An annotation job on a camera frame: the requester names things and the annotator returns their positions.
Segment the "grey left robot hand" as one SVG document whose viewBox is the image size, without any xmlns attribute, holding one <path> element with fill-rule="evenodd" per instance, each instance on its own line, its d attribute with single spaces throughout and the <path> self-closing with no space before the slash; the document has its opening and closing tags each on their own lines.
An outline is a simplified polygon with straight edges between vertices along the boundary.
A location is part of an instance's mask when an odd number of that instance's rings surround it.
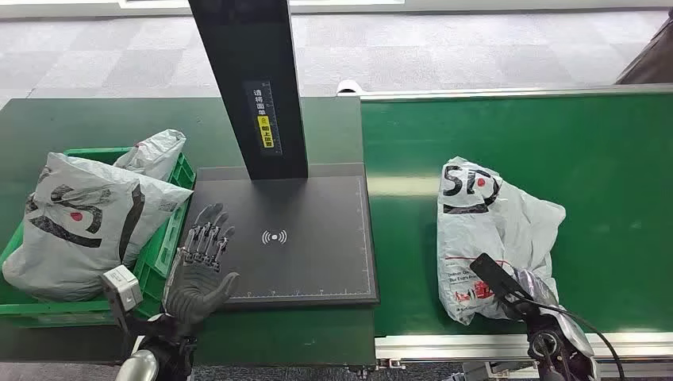
<svg viewBox="0 0 673 381">
<path fill-rule="evenodd" d="M 164 312 L 186 325 L 196 325 L 220 309 L 237 288 L 240 274 L 223 269 L 235 228 L 221 203 L 209 204 L 195 218 L 177 248 L 164 288 Z"/>
</svg>

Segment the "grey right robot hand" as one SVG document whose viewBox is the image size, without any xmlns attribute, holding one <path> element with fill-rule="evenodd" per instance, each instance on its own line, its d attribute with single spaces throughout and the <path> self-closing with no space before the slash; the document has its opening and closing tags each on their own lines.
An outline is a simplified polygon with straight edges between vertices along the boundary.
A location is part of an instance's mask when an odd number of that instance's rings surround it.
<svg viewBox="0 0 673 381">
<path fill-rule="evenodd" d="M 521 291 L 515 292 L 516 296 L 521 296 L 546 306 L 560 306 L 555 291 L 530 270 L 514 268 L 514 278 L 521 288 Z"/>
</svg>

